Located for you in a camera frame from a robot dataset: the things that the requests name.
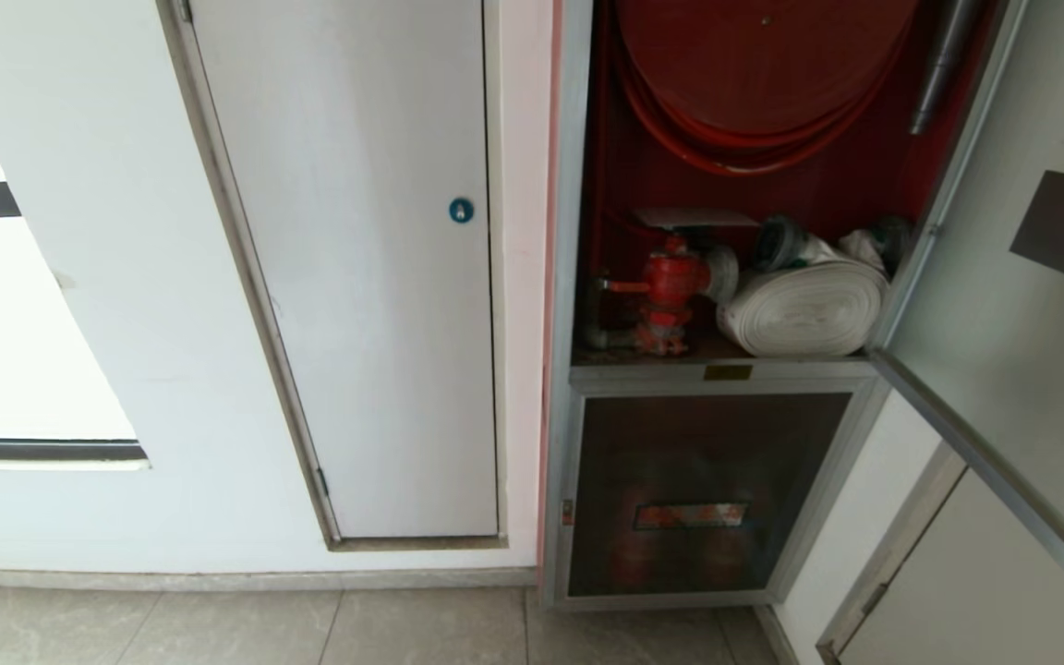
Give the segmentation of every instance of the floor tile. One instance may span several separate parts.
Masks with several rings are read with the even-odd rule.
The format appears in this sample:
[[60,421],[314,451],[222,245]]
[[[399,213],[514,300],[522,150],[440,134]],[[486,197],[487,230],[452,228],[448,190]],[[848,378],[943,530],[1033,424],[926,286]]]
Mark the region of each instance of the floor tile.
[[531,665],[734,665],[713,611],[544,611],[528,594]]
[[523,665],[522,589],[344,592],[322,665]]
[[725,638],[738,665],[778,665],[765,633],[761,632],[758,616],[748,606],[717,610]]
[[314,665],[338,592],[165,594],[122,665]]
[[0,665],[114,665],[159,594],[0,589]]

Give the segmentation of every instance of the white cabinet door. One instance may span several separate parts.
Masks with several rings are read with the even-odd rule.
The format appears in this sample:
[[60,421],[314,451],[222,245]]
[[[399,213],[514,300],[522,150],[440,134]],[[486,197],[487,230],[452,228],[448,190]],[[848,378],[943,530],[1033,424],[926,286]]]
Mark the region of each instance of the white cabinet door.
[[966,471],[843,665],[1064,665],[1064,570]]
[[192,9],[340,533],[497,533],[479,0]]

